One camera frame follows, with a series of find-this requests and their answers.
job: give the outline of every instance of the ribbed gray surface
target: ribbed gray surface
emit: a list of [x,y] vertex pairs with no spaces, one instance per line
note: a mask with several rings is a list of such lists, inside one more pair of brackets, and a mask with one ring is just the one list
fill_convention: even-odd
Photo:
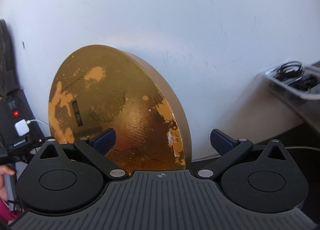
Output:
[[46,217],[27,212],[14,230],[110,229],[262,229],[300,230],[316,225],[300,210],[262,214],[229,201],[210,180],[188,170],[136,171],[127,180],[112,182],[91,207],[73,215]]

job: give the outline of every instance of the black electronic device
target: black electronic device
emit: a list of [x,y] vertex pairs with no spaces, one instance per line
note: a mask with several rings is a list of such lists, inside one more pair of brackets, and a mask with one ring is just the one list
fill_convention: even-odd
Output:
[[[0,20],[0,114],[0,143],[3,146],[19,138],[15,123],[34,119],[18,83],[12,42],[4,20]],[[29,124],[29,129],[32,137],[44,137],[37,123]]]
[[282,143],[227,139],[233,148],[195,175],[131,176],[88,138],[47,140],[18,180],[25,212],[10,229],[314,229],[299,209],[308,183]]
[[[15,163],[23,161],[29,163],[33,156],[30,151],[41,147],[44,142],[52,137],[34,138],[25,135],[5,147],[0,147],[0,165],[7,164],[15,170]],[[5,189],[8,196],[9,210],[15,211],[20,208],[20,202],[16,191],[17,175],[4,175]]]

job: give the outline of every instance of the gold painted disc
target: gold painted disc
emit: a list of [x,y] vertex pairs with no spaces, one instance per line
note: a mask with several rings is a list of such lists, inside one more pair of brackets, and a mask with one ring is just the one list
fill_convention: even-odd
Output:
[[106,157],[128,172],[185,169],[191,162],[187,119],[168,83],[139,57],[112,47],[82,47],[62,63],[49,123],[60,143],[115,129]]

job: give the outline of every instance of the white wall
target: white wall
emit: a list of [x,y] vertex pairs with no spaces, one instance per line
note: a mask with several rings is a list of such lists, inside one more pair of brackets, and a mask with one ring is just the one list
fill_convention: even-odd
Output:
[[256,75],[289,59],[320,58],[320,0],[0,0],[0,18],[36,118],[48,120],[52,79],[71,52],[113,46],[172,86],[193,159],[215,153],[213,128],[257,142],[298,125]]

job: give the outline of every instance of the white power adapter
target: white power adapter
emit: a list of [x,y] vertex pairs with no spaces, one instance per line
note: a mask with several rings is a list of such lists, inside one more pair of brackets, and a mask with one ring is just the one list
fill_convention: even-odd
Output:
[[21,120],[14,125],[19,136],[23,136],[30,131],[26,120]]

